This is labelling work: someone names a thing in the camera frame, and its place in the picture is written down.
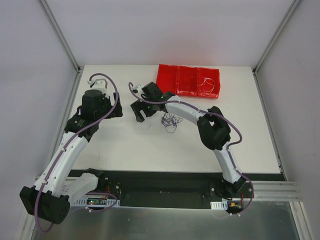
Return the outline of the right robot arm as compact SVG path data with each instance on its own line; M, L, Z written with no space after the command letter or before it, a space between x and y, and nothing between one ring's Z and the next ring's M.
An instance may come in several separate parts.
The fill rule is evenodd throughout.
M145 86L134 86L129 82L128 88L137 98L130 105L137 122L145 120L143 115L151 117L156 112L164 112L195 124L202 144L213 151L218 160L226 194L234 198L242 193L247 180L233 159L230 146L239 144L243 137L218 107L213 106L207 110L196 107L170 91L163 93L154 82Z

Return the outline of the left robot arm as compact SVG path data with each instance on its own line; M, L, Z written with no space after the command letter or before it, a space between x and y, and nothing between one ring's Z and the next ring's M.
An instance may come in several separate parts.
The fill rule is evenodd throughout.
M93 168L87 169L70 186L65 181L76 159L98 131L100 121L123 116L119 93L113 93L113 97L111 104L110 97L102 91L85 91L81 105L67 121L60 146L49 165L32 187L24 186L20 191L26 211L37 223L46 220L58 225L83 195L106 192L105 174Z

